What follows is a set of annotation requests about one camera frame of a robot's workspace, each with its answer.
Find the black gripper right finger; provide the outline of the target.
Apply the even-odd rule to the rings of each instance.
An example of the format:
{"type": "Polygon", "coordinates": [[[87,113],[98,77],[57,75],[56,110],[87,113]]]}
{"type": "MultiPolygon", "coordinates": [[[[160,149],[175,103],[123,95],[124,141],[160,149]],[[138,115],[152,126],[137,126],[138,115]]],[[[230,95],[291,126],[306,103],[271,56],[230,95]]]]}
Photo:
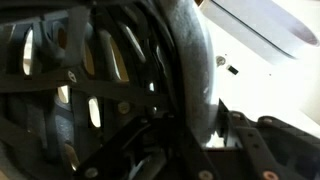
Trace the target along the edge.
{"type": "Polygon", "coordinates": [[[257,121],[218,105],[223,180],[320,180],[319,139],[272,116],[257,121]]]}

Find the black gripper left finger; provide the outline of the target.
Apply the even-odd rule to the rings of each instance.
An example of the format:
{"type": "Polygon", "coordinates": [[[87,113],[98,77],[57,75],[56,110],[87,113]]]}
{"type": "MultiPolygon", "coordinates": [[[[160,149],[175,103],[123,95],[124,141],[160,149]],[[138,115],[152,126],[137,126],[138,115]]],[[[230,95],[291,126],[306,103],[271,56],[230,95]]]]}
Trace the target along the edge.
{"type": "Polygon", "coordinates": [[[137,117],[80,164],[74,180],[157,180],[168,162],[173,119],[137,117]]]}

